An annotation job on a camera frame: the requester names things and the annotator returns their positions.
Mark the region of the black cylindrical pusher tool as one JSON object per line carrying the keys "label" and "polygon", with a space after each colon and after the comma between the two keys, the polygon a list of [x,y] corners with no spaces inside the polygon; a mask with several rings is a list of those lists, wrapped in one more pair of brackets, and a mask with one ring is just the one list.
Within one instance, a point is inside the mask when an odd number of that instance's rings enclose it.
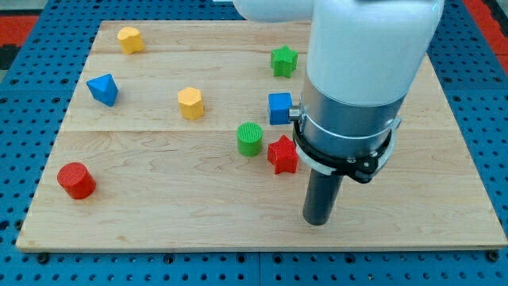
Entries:
{"label": "black cylindrical pusher tool", "polygon": [[320,226],[328,222],[343,178],[337,174],[325,175],[311,170],[302,210],[309,224]]}

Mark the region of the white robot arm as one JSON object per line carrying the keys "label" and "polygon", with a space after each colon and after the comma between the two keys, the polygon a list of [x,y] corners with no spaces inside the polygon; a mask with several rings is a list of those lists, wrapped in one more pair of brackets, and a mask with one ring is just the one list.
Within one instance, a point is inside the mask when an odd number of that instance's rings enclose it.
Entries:
{"label": "white robot arm", "polygon": [[344,177],[365,184],[391,157],[398,111],[444,11],[444,0],[234,0],[245,19],[308,20],[299,103],[289,109],[311,168],[304,219],[325,224]]}

